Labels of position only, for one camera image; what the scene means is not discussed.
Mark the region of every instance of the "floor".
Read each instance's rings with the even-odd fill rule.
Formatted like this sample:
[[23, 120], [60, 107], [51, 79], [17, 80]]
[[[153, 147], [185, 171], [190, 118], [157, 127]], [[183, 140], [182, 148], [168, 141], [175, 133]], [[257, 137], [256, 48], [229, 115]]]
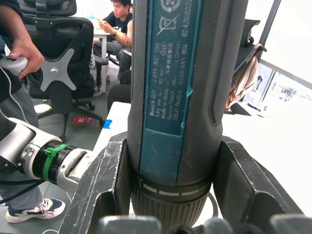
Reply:
[[[103, 117], [104, 120], [107, 117], [107, 94], [110, 90], [110, 87], [119, 83], [117, 80], [118, 67], [110, 64], [108, 72], [110, 74], [111, 83], [110, 85], [106, 86], [106, 94], [102, 94], [91, 99], [92, 103], [96, 106], [94, 113]], [[91, 71], [91, 73], [92, 75], [96, 74], [94, 69]], [[41, 100], [33, 100], [34, 105], [38, 105], [40, 103]], [[96, 121], [94, 124], [74, 124], [73, 120], [78, 116], [79, 115], [76, 114], [70, 114], [69, 116], [66, 129], [66, 143], [75, 147], [93, 150], [100, 134], [101, 127], [98, 121]], [[62, 116], [54, 115], [43, 118], [39, 120], [39, 127], [40, 129], [50, 134], [60, 136], [62, 131]], [[39, 188], [45, 198], [60, 199], [66, 203], [66, 206], [69, 205], [70, 200], [66, 192], [60, 189], [58, 186], [49, 182], [45, 182], [41, 184]], [[7, 207], [5, 204], [0, 205], [0, 217], [2, 217], [0, 218], [0, 234], [42, 234], [45, 230], [48, 229], [58, 230], [66, 213], [65, 210], [63, 214], [52, 220], [30, 219], [20, 224], [9, 224], [4, 218], [6, 211]]]

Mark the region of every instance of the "red object on floor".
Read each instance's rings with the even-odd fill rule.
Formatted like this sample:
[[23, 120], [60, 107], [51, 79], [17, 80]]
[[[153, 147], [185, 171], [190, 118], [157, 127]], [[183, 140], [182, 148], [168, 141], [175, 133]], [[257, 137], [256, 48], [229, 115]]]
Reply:
[[92, 117], [75, 117], [74, 123], [85, 124], [85, 123], [95, 123], [96, 120]]

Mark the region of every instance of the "green ring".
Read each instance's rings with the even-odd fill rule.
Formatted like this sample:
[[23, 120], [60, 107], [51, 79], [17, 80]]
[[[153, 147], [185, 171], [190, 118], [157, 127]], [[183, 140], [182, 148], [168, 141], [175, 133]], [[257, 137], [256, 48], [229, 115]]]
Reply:
[[56, 155], [58, 154], [59, 151], [61, 151], [62, 149], [66, 148], [68, 145], [66, 144], [62, 144], [58, 147], [54, 148], [47, 148], [45, 150], [45, 154], [48, 155], [44, 167], [43, 167], [43, 178], [46, 181], [49, 181], [49, 170], [50, 170], [50, 166], [52, 164], [53, 159], [56, 157]]

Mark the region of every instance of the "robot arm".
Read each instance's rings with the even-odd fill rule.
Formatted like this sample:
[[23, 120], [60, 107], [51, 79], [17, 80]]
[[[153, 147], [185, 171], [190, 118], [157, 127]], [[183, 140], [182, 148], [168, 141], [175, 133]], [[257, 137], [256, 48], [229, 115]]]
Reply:
[[51, 134], [18, 119], [1, 117], [6, 136], [0, 141], [0, 171], [19, 170], [32, 179], [43, 179], [67, 192], [75, 192], [93, 153], [75, 148]]

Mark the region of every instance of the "white desk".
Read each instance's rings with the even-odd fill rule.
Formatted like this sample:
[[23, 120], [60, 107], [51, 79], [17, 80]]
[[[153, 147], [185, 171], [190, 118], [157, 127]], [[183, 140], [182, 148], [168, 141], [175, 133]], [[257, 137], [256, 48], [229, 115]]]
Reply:
[[[112, 120], [110, 129], [101, 131], [94, 148], [96, 154], [106, 146], [110, 137], [127, 131], [130, 107], [125, 103], [113, 104], [107, 118]], [[223, 135], [239, 141], [253, 158], [276, 177], [305, 215], [312, 216], [310, 120], [295, 122], [290, 119], [224, 115], [222, 123]], [[212, 205], [208, 199], [195, 226], [211, 215]]]
[[[101, 38], [102, 39], [102, 59], [106, 58], [106, 42], [107, 42], [107, 36], [110, 35], [109, 33], [105, 33], [103, 30], [94, 29], [93, 37], [94, 38]], [[101, 72], [101, 81], [102, 81], [102, 87], [101, 92], [106, 93], [106, 66], [102, 66], [102, 72]]]

